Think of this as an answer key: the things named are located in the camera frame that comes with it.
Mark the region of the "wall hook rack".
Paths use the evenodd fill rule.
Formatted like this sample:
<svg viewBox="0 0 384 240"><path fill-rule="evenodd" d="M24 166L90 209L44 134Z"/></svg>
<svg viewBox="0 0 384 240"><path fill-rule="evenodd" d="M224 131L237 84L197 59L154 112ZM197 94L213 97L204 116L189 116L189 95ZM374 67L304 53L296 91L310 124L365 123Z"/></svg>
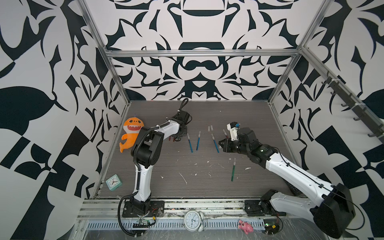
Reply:
<svg viewBox="0 0 384 240"><path fill-rule="evenodd" d="M330 71L326 73L327 79L322 82L322 85L327 85L331 88L332 99L338 96L343 103L341 106L347 110L351 110L356 115L353 119L361 121L371 131L368 134L369 138L377 138L382 144L384 143L384 122L358 98L342 80L333 76Z"/></svg>

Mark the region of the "white alarm clock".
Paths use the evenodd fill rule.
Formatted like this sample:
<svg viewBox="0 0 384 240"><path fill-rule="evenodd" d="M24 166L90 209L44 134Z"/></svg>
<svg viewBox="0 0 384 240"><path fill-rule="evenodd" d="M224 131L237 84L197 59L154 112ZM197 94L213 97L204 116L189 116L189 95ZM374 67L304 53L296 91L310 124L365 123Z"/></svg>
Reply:
<svg viewBox="0 0 384 240"><path fill-rule="evenodd" d="M190 232L202 232L204 230L205 216L196 210L188 211L184 216L184 227Z"/></svg>

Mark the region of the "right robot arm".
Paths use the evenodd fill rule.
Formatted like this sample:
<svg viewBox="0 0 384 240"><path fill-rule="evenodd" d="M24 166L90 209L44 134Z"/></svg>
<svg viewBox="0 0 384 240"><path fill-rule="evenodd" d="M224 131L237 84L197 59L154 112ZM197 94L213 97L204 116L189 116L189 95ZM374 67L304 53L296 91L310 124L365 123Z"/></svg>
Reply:
<svg viewBox="0 0 384 240"><path fill-rule="evenodd" d="M283 178L305 197L293 197L269 190L261 197L262 208L287 213L313 222L331 238L340 238L356 216L350 190L343 184L332 185L303 170L281 154L262 144L250 128L240 128L237 122L227 125L230 136L219 142L226 153L245 155L263 169Z"/></svg>

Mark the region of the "black remote control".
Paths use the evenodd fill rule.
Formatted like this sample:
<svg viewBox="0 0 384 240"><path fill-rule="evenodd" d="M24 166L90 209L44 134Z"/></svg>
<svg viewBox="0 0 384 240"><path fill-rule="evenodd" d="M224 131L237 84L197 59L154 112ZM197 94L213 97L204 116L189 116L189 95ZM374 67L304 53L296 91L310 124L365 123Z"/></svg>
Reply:
<svg viewBox="0 0 384 240"><path fill-rule="evenodd" d="M295 197L300 196L300 195L303 194L298 188L296 188L294 185L292 185L292 184L289 183L288 181L286 181L286 184L288 185L288 187L289 187L291 193L292 193Z"/></svg>

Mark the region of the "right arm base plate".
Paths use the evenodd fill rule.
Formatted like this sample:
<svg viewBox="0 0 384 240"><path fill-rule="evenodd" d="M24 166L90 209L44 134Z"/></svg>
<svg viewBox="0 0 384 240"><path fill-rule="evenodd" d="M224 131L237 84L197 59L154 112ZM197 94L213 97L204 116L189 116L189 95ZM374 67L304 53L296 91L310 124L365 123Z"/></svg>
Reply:
<svg viewBox="0 0 384 240"><path fill-rule="evenodd" d="M287 215L285 212L275 210L268 201L245 200L244 203L244 210L249 217L284 217Z"/></svg>

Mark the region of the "green knife lower right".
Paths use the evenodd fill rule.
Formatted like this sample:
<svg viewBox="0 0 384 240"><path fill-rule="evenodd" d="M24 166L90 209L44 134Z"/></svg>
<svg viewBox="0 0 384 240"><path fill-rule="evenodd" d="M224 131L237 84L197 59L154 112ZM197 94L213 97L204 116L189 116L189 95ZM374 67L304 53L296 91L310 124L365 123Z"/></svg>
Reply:
<svg viewBox="0 0 384 240"><path fill-rule="evenodd" d="M231 175L231 182L233 182L233 181L234 181L234 178L235 178L236 162L237 162L237 159L234 158L234 161L233 161L233 168L232 168L232 175Z"/></svg>

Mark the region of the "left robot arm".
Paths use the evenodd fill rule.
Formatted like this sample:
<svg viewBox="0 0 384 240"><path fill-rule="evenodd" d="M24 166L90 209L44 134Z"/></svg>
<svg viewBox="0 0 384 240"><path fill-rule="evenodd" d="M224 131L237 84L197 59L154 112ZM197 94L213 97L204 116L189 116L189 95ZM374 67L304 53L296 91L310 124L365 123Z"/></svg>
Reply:
<svg viewBox="0 0 384 240"><path fill-rule="evenodd" d="M160 158L164 139L172 137L180 141L187 135L187 125L191 120L192 117L188 112L178 110L176 115L167 119L165 123L151 128L143 127L140 130L131 151L136 179L130 204L141 214L146 214L150 208L152 171Z"/></svg>

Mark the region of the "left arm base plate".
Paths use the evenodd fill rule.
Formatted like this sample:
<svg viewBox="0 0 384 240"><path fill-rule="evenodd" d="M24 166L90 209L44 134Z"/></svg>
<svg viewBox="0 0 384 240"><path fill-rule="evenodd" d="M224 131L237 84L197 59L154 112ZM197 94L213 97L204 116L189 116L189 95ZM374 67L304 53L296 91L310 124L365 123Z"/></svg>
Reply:
<svg viewBox="0 0 384 240"><path fill-rule="evenodd" d="M125 201L122 217L123 218L138 218L138 217L153 217L163 214L165 208L164 201Z"/></svg>

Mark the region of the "green circuit board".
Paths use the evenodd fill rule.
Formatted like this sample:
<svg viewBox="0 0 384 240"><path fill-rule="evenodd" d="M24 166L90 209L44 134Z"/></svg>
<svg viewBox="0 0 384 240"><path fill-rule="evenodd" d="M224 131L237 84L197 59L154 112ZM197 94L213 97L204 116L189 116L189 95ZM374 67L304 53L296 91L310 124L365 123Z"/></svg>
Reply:
<svg viewBox="0 0 384 240"><path fill-rule="evenodd" d="M278 234L284 228L284 222L277 218L274 222L267 221L264 223L264 233L269 236Z"/></svg>

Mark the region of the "blue knife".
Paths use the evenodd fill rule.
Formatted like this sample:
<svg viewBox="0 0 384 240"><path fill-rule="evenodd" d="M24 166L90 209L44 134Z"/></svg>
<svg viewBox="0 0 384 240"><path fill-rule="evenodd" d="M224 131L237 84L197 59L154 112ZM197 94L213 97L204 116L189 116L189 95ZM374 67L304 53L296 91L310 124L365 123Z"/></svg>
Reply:
<svg viewBox="0 0 384 240"><path fill-rule="evenodd" d="M217 153L220 153L219 146L218 146L218 144L217 144L217 142L216 142L216 139L215 139L214 134L211 133L211 136L212 136L213 142L214 142L214 144L215 144L215 148L216 148Z"/></svg>
<svg viewBox="0 0 384 240"><path fill-rule="evenodd" d="M201 131L199 131L199 133L198 133L198 140L197 140L197 147L196 147L196 151L198 151L198 150L199 150L200 139L201 139Z"/></svg>
<svg viewBox="0 0 384 240"><path fill-rule="evenodd" d="M190 150L191 150L191 153L193 153L193 147L192 147L192 142L191 142L191 139L190 139L190 135L187 134L187 138L188 138L188 142L189 142L189 146L190 146Z"/></svg>

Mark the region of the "blue knife right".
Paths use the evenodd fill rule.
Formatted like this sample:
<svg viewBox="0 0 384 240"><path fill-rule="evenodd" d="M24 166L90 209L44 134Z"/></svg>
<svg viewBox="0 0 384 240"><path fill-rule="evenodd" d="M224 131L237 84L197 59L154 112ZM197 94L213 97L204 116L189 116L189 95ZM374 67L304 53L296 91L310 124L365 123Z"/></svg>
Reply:
<svg viewBox="0 0 384 240"><path fill-rule="evenodd" d="M215 148L216 148L217 153L220 153L219 146L218 146L218 144L217 144L217 142L216 142L216 139L215 139L214 134L211 133L211 136L212 136L213 142L214 142L214 144L215 144Z"/></svg>

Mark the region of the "blue knife middle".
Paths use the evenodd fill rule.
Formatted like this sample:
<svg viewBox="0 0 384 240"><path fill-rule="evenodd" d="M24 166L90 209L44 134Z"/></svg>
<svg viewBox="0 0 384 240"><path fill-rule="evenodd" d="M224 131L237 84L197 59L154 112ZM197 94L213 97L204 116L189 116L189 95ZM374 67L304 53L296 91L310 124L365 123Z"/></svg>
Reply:
<svg viewBox="0 0 384 240"><path fill-rule="evenodd" d="M201 139L201 131L199 131L199 133L198 133L198 140L197 140L197 147L196 147L196 151L198 151L198 150L199 150L200 139Z"/></svg>

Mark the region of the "pink pig toy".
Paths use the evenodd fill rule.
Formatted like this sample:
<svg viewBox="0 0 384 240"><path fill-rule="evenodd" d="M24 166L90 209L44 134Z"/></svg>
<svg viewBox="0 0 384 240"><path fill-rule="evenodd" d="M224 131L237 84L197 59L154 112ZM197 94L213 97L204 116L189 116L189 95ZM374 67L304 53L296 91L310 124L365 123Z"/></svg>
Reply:
<svg viewBox="0 0 384 240"><path fill-rule="evenodd" d="M239 220L238 229L242 230L246 235L254 231L252 225L248 222Z"/></svg>

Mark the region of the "blue knife left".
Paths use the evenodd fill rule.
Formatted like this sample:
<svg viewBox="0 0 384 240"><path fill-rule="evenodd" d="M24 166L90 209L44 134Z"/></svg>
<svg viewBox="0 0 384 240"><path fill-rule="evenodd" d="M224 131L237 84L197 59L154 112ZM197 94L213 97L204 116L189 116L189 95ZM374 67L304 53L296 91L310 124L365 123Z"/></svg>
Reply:
<svg viewBox="0 0 384 240"><path fill-rule="evenodd" d="M189 146L190 146L190 150L191 150L191 153L193 153L193 147L192 147L192 142L191 142L191 139L190 139L190 135L187 134L187 138L188 138L188 142L189 142Z"/></svg>

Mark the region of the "small teal square clock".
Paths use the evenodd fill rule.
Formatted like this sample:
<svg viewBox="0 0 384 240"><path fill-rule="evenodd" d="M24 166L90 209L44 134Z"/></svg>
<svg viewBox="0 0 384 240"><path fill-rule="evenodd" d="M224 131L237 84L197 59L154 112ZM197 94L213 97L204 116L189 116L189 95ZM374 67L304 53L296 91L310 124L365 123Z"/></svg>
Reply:
<svg viewBox="0 0 384 240"><path fill-rule="evenodd" d="M114 174L108 178L105 183L110 191L115 191L122 185L122 181L117 174Z"/></svg>

